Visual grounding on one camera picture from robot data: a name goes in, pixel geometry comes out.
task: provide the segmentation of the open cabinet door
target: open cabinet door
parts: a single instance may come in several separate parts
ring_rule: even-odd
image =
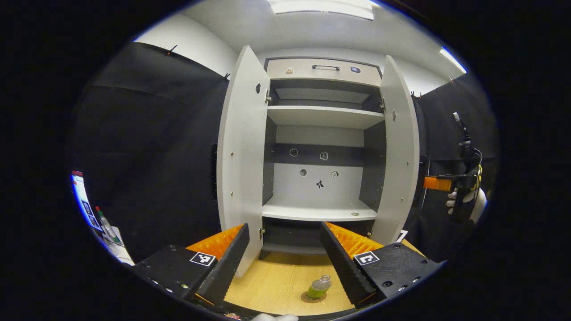
[[[262,172],[270,78],[245,46],[222,109],[216,161],[218,211],[222,230],[248,223],[250,242],[236,270],[241,278],[262,249]]]
[[[383,194],[371,239],[387,245],[397,240],[415,195],[419,127],[411,92],[391,56],[387,56],[380,90],[385,102],[387,157]]]

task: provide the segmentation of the sticker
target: sticker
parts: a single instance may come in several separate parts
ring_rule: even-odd
[[[360,265],[377,262],[379,258],[371,251],[355,255],[355,259]]]
[[[238,316],[234,313],[225,313],[224,316],[226,318],[230,318],[230,319],[234,319],[234,320],[241,320],[240,316]]]
[[[407,233],[408,233],[408,231],[400,230],[400,236],[399,236],[398,240],[396,240],[396,243],[402,242],[404,237],[407,235]]]
[[[192,259],[190,259],[190,262],[204,266],[210,266],[210,264],[212,264],[212,261],[214,261],[214,258],[215,256],[213,255],[196,252],[196,254],[192,257]]]

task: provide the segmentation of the black curtain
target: black curtain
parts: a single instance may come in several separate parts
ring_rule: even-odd
[[[481,188],[488,200],[493,194],[499,167],[499,137],[497,123],[486,91],[476,77],[466,73],[453,81],[413,97],[419,123],[420,165],[419,185],[404,230],[406,239],[429,258],[441,255],[438,244],[449,220],[445,192],[425,190],[426,175],[463,174],[459,143],[463,139],[453,113],[457,112],[472,137],[472,146],[484,156]]]
[[[84,88],[70,165],[135,262],[220,231],[212,156],[227,84],[183,56],[131,42]]]

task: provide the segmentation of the drawer handle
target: drawer handle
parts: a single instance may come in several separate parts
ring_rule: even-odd
[[[315,67],[330,67],[330,68],[335,68],[337,71],[339,71],[339,69],[341,69],[341,68],[339,68],[339,67],[337,67],[337,66],[330,66],[330,65],[313,65],[313,66],[311,66],[311,67],[312,67],[313,69],[315,69]]]

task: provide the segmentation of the white cabinet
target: white cabinet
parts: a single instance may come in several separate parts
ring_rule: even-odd
[[[270,59],[265,71],[246,46],[224,100],[217,154],[222,230],[250,227],[241,277],[270,242],[272,228],[260,238],[266,219],[297,228],[363,222],[373,240],[394,242],[412,204],[419,138],[392,57],[382,78],[378,67],[323,58]],[[318,237],[308,242],[319,252]]]

